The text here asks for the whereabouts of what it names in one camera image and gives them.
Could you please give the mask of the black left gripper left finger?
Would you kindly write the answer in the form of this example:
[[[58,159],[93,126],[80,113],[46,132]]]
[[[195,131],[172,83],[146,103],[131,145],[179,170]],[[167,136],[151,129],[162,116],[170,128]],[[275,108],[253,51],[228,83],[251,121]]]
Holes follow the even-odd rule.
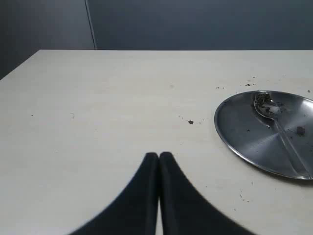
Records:
[[[159,158],[146,153],[123,191],[73,235],[154,235],[159,196]]]

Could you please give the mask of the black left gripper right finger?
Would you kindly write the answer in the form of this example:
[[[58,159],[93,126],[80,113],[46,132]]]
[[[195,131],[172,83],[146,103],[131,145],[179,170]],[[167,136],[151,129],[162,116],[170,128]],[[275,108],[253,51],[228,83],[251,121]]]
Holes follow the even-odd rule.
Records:
[[[160,207],[165,235],[248,235],[212,206],[186,178],[174,156],[159,157]]]

